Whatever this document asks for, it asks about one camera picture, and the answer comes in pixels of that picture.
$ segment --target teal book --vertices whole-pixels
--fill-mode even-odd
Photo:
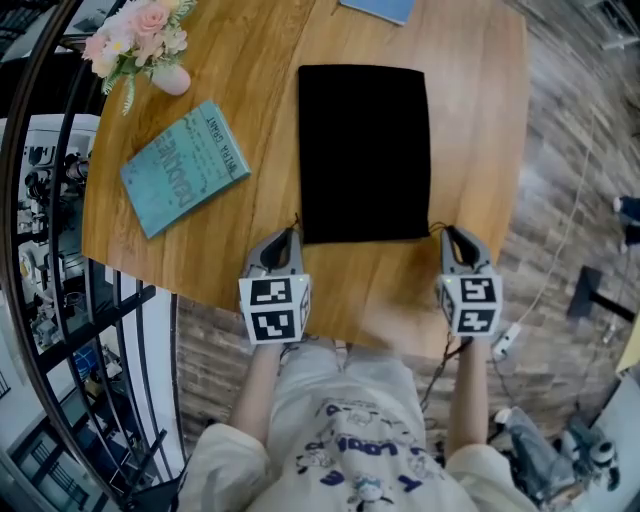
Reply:
[[[409,21],[415,0],[340,0],[340,3],[404,25]]]
[[[173,123],[120,171],[147,238],[250,174],[220,108],[210,101]]]

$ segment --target pink flower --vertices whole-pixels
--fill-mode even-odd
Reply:
[[[131,19],[131,27],[140,38],[152,36],[167,24],[171,11],[156,2],[140,7]]]
[[[102,54],[102,50],[107,44],[107,38],[102,34],[96,33],[91,37],[88,37],[85,42],[84,53],[82,58],[84,60],[97,60]]]

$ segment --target wooden floor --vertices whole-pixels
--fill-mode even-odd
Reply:
[[[627,307],[640,306],[640,259],[620,256],[616,195],[640,195],[640,146],[627,100],[638,94],[638,50],[603,52],[603,20],[571,0],[509,1],[527,19],[531,75],[528,134],[518,201],[499,260],[505,280],[505,325],[517,320],[536,296],[563,238],[591,147],[575,224],[556,271],[537,307],[525,319],[510,357],[498,363],[515,402],[548,436],[560,432],[579,402],[587,420],[616,382],[614,367],[629,326],[617,321],[602,343],[611,316],[594,308],[589,320],[571,324],[565,312],[584,264],[604,272],[601,290]],[[242,383],[249,351],[243,323],[233,313],[178,303],[177,362],[185,446],[190,452],[210,418],[224,421]],[[438,361],[407,361],[424,391]],[[432,393],[428,439],[443,437],[455,363]],[[511,402],[493,367],[492,412]]]

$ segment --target black cloth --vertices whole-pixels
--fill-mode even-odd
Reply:
[[[424,74],[326,65],[298,79],[304,243],[428,236]]]

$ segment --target sneaker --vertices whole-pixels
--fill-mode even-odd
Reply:
[[[510,408],[500,409],[493,417],[493,421],[498,425],[506,425],[510,417],[511,417]]]

